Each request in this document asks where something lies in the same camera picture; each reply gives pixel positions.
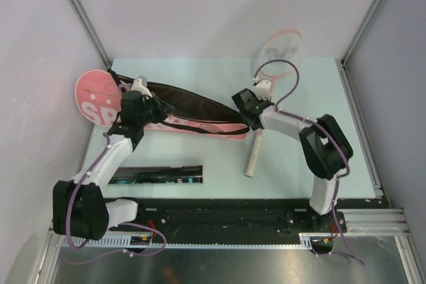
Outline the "pink racket bag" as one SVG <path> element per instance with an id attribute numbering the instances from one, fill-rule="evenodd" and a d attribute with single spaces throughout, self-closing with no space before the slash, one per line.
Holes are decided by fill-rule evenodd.
<path id="1" fill-rule="evenodd" d="M 75 100 L 82 115 L 96 125 L 110 127 L 121 111 L 121 98 L 130 91 L 135 78 L 112 70 L 91 70 L 75 85 Z M 149 82 L 152 95 L 175 107 L 174 112 L 148 130 L 197 133 L 244 140 L 250 131 L 243 116 L 215 100 L 169 84 Z"/>

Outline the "pink badminton racket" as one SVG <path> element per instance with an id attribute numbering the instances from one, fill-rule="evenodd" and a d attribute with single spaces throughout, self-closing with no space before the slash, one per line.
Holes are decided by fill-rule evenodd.
<path id="1" fill-rule="evenodd" d="M 257 57 L 252 61 L 254 78 L 271 82 L 271 90 L 281 79 L 293 73 L 289 65 L 273 67 L 269 65 L 262 71 L 258 69 L 266 62 L 274 59 L 290 61 L 298 68 L 304 59 L 304 43 L 302 34 L 296 29 L 282 29 L 270 36 L 258 51 Z"/>

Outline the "black shuttlecock tube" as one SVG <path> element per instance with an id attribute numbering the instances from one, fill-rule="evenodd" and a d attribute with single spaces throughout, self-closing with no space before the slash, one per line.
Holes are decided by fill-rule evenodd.
<path id="1" fill-rule="evenodd" d="M 202 165 L 119 168 L 109 184 L 202 184 L 203 177 Z"/>

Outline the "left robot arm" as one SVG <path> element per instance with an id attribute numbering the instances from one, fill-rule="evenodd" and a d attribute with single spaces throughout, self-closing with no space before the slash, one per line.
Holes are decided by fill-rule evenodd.
<path id="1" fill-rule="evenodd" d="M 149 124 L 165 121 L 174 107 L 157 95 L 130 90 L 122 95 L 121 110 L 103 134 L 106 142 L 92 164 L 69 181 L 58 181 L 53 188 L 53 230 L 68 239 L 100 240 L 108 229 L 125 223 L 132 230 L 142 229 L 147 214 L 129 199 L 105 202 L 103 191 L 124 160 L 144 136 Z"/>

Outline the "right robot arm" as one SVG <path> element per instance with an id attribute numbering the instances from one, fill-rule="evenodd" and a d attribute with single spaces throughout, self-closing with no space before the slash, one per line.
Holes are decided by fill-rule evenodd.
<path id="1" fill-rule="evenodd" d="M 273 130 L 300 142 L 306 164 L 314 175 L 306 223 L 323 231 L 336 218 L 339 181 L 350 173 L 353 149 L 336 119 L 326 114 L 314 120 L 280 110 L 269 100 L 260 100 L 245 88 L 232 96 L 248 126 Z"/>

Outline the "right aluminium frame post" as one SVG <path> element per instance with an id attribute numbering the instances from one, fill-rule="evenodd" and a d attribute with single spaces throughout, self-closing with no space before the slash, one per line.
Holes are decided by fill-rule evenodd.
<path id="1" fill-rule="evenodd" d="M 368 7 L 363 19 L 355 32 L 352 40 L 349 43 L 348 48 L 345 50 L 340 62 L 342 65 L 346 65 L 354 52 L 357 50 L 358 46 L 360 46 L 362 40 L 365 38 L 368 30 L 371 28 L 375 19 L 377 18 L 379 11 L 384 6 L 386 0 L 373 0 Z"/>

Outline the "aluminium frame post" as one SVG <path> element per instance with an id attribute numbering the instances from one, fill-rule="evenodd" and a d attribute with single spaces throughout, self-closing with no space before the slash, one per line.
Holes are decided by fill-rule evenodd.
<path id="1" fill-rule="evenodd" d="M 346 65 L 354 52 L 357 50 L 358 46 L 360 46 L 362 40 L 365 38 L 368 30 L 371 28 L 375 19 L 377 18 L 379 11 L 384 6 L 386 0 L 373 0 L 368 7 L 363 19 L 355 32 L 352 40 L 349 43 L 348 48 L 345 50 L 340 62 L 342 65 Z"/>
<path id="2" fill-rule="evenodd" d="M 110 67 L 112 64 L 111 59 L 108 57 L 107 52 L 102 44 L 102 41 L 96 32 L 94 25 L 92 24 L 87 12 L 81 2 L 81 0 L 68 0 L 71 8 L 73 9 L 77 19 L 79 20 L 81 27 L 87 34 L 89 41 L 91 42 L 95 52 L 99 59 L 103 62 L 105 67 Z"/>

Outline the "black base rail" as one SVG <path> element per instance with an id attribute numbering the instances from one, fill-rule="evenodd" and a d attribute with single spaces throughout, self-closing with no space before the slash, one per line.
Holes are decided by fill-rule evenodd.
<path id="1" fill-rule="evenodd" d="M 154 226 L 170 245 L 284 245 L 301 233 L 346 232 L 343 212 L 320 217 L 307 199 L 138 199 L 136 218 L 115 231 Z"/>

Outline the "left aluminium frame post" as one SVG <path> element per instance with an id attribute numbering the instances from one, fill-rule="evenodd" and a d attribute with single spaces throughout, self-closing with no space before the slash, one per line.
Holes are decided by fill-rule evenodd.
<path id="1" fill-rule="evenodd" d="M 87 12 L 81 2 L 81 0 L 68 0 L 71 8 L 73 9 L 77 19 L 79 20 L 81 27 L 87 34 L 89 41 L 91 42 L 95 52 L 99 59 L 103 62 L 105 67 L 110 67 L 112 64 L 111 59 L 108 57 L 107 52 L 102 44 L 102 41 L 96 32 L 94 25 L 92 24 Z"/>

